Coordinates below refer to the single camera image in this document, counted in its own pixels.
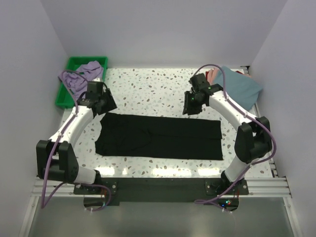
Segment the black t shirt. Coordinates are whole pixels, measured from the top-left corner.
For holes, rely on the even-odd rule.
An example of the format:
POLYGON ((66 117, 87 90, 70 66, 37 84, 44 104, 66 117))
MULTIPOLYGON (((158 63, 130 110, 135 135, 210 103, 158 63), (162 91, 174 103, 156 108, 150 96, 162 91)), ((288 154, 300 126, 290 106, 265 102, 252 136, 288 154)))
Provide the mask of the black t shirt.
POLYGON ((95 151, 102 156, 222 160, 221 123, 107 113, 95 151))

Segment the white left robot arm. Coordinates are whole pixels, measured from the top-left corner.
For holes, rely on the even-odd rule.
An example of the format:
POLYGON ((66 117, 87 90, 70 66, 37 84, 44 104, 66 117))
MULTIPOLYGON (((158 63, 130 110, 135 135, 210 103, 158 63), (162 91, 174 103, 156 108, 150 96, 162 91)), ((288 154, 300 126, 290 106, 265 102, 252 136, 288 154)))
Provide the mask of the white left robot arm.
POLYGON ((87 90, 75 102, 70 115, 48 140, 40 140, 36 146, 38 177, 43 180, 70 184, 85 184, 92 194, 102 189, 97 171, 81 167, 74 146, 86 126, 96 117, 117 108, 110 89, 95 79, 87 84, 87 90))

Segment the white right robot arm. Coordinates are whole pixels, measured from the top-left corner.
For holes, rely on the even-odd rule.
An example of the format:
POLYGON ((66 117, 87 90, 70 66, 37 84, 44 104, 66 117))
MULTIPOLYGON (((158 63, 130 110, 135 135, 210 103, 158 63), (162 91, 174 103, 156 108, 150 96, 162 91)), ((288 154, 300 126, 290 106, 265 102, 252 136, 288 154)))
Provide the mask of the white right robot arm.
POLYGON ((242 179, 251 164, 264 157, 272 149, 270 122, 266 117, 256 117, 238 105, 223 87, 210 83, 204 74, 189 79, 191 90, 185 92, 184 115, 197 115, 202 106, 218 111, 237 131, 235 158, 221 175, 220 189, 231 194, 237 189, 237 181, 242 179))

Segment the folded pink t shirt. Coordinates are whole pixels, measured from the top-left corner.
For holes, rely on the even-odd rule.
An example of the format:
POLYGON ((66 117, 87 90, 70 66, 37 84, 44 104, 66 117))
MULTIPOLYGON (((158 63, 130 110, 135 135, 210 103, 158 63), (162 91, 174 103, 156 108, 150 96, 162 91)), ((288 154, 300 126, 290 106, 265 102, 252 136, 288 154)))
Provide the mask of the folded pink t shirt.
POLYGON ((218 72, 219 72, 218 68, 213 68, 206 72, 206 79, 210 84, 213 84, 215 78, 218 75, 218 72))

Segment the crumpled purple t shirt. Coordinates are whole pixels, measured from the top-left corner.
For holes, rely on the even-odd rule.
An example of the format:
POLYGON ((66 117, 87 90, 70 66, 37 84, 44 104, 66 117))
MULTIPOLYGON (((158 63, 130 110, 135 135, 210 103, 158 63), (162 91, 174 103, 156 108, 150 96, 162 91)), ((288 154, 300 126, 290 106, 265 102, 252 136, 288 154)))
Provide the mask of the crumpled purple t shirt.
POLYGON ((71 69, 72 72, 63 72, 59 75, 59 79, 63 81, 75 99, 78 99, 82 93, 87 90, 87 83, 96 78, 102 79, 104 68, 97 61, 90 61, 86 64, 81 64, 77 69, 71 69))

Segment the green plastic bin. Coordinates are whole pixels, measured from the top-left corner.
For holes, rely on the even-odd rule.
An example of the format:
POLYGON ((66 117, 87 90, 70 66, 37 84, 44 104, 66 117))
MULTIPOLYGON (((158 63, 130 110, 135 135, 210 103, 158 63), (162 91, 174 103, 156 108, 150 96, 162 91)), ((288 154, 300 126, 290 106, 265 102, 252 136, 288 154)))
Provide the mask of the green plastic bin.
MULTIPOLYGON (((74 56, 70 57, 65 70, 72 73, 77 73, 76 71, 71 71, 71 69, 77 69, 81 64, 86 64, 90 61, 97 61, 104 68, 103 78, 105 79, 106 70, 108 67, 108 58, 106 56, 74 56)), ((71 97, 73 94, 71 91, 67 91, 67 88, 61 83, 60 88, 57 92, 55 105, 64 109, 72 108, 74 106, 74 101, 71 97)))

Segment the folded blue t shirt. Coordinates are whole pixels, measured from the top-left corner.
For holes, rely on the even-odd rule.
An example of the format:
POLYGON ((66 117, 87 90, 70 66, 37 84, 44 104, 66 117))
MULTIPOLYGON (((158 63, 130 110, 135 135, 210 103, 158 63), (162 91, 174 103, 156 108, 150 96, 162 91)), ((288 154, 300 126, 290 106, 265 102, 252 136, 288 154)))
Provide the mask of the folded blue t shirt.
POLYGON ((252 78, 221 67, 225 73, 226 92, 236 103, 249 111, 256 103, 262 86, 252 78))

